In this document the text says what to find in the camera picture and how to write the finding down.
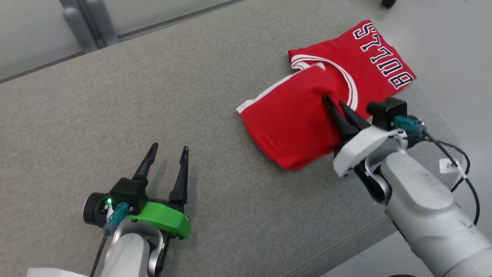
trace cable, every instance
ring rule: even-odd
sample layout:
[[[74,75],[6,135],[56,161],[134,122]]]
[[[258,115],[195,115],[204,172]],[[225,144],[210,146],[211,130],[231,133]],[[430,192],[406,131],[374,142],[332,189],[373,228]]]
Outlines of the cable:
[[[92,271],[90,277],[94,277],[95,269],[97,268],[97,264],[99,263],[99,258],[101,257],[102,249],[104,248],[104,244],[108,239],[109,235],[113,235],[118,228],[118,225],[126,218],[128,213],[130,212],[130,206],[121,202],[116,206],[115,211],[109,217],[109,221],[104,224],[102,227],[102,231],[104,232],[104,237],[102,238],[101,245],[99,246],[99,250],[97,251],[97,255],[95,257],[94,265],[92,266]]]
[[[446,157],[451,161],[451,163],[453,163],[453,166],[455,166],[456,168],[458,168],[458,170],[460,171],[463,179],[465,180],[465,182],[468,184],[468,187],[470,187],[470,190],[471,190],[471,193],[473,194],[473,198],[475,199],[475,207],[476,207],[476,211],[475,211],[475,219],[473,220],[473,224],[474,225],[477,225],[478,223],[478,218],[480,217],[480,202],[478,200],[478,195],[477,195],[477,191],[475,190],[475,188],[473,187],[473,185],[471,184],[470,180],[468,180],[468,176],[466,176],[465,172],[463,172],[463,169],[461,168],[461,166],[459,166],[456,161],[453,159],[453,157],[451,157],[451,155],[449,154],[448,151],[446,151],[446,149],[444,149],[444,147],[439,143],[439,141],[435,140],[428,132],[427,130],[423,131],[422,132],[430,141],[432,141],[437,147],[439,147],[439,149],[441,149],[441,151],[444,153],[444,155],[446,155]]]
[[[106,244],[106,240],[108,239],[108,235],[109,235],[109,231],[106,231],[104,233],[103,238],[102,238],[101,245],[99,246],[99,250],[97,251],[97,255],[95,257],[94,265],[92,266],[90,277],[94,277],[95,269],[97,268],[97,264],[99,263],[99,259],[101,258],[102,249],[104,248],[104,245]]]
[[[465,160],[466,160],[466,169],[465,169],[464,173],[465,173],[466,175],[468,175],[468,173],[470,172],[470,165],[471,165],[471,163],[470,163],[470,159],[468,158],[468,155],[467,155],[467,154],[466,154],[463,150],[461,150],[461,148],[457,147],[457,146],[456,146],[456,145],[454,145],[454,144],[451,144],[451,143],[448,143],[448,142],[445,142],[445,141],[442,141],[442,140],[436,140],[436,141],[437,141],[439,144],[445,145],[445,146],[447,146],[447,147],[454,148],[456,151],[458,151],[459,153],[461,153],[461,154],[464,156],[464,158],[465,158]],[[455,185],[451,188],[451,192],[454,192],[454,191],[458,188],[458,186],[459,186],[462,182],[463,182],[463,177],[461,177],[461,178],[458,180],[458,182],[456,182],[456,184],[455,184]]]

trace white floor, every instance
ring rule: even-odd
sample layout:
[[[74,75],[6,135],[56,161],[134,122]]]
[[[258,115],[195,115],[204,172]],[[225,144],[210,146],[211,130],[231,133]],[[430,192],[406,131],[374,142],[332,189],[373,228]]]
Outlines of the white floor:
[[[381,8],[380,0],[348,1],[398,50],[449,121],[471,159],[469,177],[481,199],[478,228],[492,239],[492,1],[398,0],[390,10]],[[455,199],[474,216],[466,185]],[[432,276],[395,233],[323,277],[399,274]]]

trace jersey lettering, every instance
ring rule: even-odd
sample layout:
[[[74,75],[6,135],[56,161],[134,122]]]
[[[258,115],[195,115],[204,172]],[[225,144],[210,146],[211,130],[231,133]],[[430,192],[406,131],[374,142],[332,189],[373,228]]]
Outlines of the jersey lettering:
[[[376,52],[374,50],[369,52],[371,54],[371,57],[369,58],[370,62],[377,66],[381,74],[387,78],[388,82],[390,82],[395,89],[399,89],[414,80],[414,77],[410,73],[404,71],[403,62],[395,57],[395,53],[390,51],[391,47],[386,44],[383,45],[382,41],[384,39],[377,32],[372,23],[362,25],[362,27],[354,30],[352,34],[355,39],[361,39],[368,35],[372,36],[372,41],[360,46],[360,49],[363,52],[366,52],[373,46],[377,48],[377,53],[372,53]]]
[[[382,59],[382,58],[384,58],[384,57],[393,56],[393,53],[391,53],[391,52],[390,52],[388,49],[386,49],[386,47],[384,47],[384,46],[383,46],[383,47],[379,47],[379,48],[377,49],[377,51],[379,51],[379,52],[383,52],[383,54],[378,55],[378,56],[375,56],[375,57],[371,57],[370,62],[371,62],[371,63],[373,63],[373,64],[374,64],[374,63],[376,63],[377,61],[381,60],[381,59]]]
[[[378,64],[377,68],[379,68],[379,71],[381,71],[384,76],[388,76],[391,73],[402,69],[403,65],[401,65],[400,61],[397,58],[393,58],[387,62]]]
[[[381,40],[379,39],[379,35],[377,33],[373,34],[372,38],[374,38],[373,41],[361,46],[362,51],[366,52],[372,46],[381,46]]]
[[[367,23],[367,24],[364,24],[361,28],[358,28],[357,30],[355,30],[353,32],[353,35],[354,35],[355,39],[361,39],[361,38],[369,35],[369,33],[375,33],[375,32],[376,32],[376,29],[374,29],[374,25],[372,23]]]
[[[390,82],[395,87],[395,89],[398,89],[399,87],[404,86],[411,81],[413,81],[413,77],[408,72],[402,72],[395,77],[388,79],[388,82]]]

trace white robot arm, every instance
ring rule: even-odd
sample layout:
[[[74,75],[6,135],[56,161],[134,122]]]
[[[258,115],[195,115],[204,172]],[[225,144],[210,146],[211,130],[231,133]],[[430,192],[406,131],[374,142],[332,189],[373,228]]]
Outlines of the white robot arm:
[[[406,103],[393,98],[372,103],[368,112],[377,126],[371,126],[343,103],[346,120],[327,96],[324,102],[343,143],[336,149],[335,171],[339,176],[356,172],[430,271],[436,277],[492,276],[492,243],[450,190],[406,154],[427,134],[420,122],[406,117]]]

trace metal bar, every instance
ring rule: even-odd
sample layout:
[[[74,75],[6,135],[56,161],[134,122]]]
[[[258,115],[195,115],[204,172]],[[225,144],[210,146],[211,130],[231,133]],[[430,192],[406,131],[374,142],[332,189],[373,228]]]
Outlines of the metal bar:
[[[90,17],[106,46],[118,44],[115,27],[102,0],[85,0]]]
[[[80,10],[70,7],[64,9],[62,14],[84,53],[91,53],[99,49]]]
[[[97,31],[97,28],[95,27],[94,22],[92,21],[91,15],[89,14],[89,11],[87,10],[87,6],[86,6],[86,3],[84,2],[84,0],[60,0],[60,3],[64,9],[66,9],[66,8],[78,9],[82,13],[82,15],[84,16],[94,39],[97,40],[97,39],[101,38],[101,36],[99,35],[99,32]]]

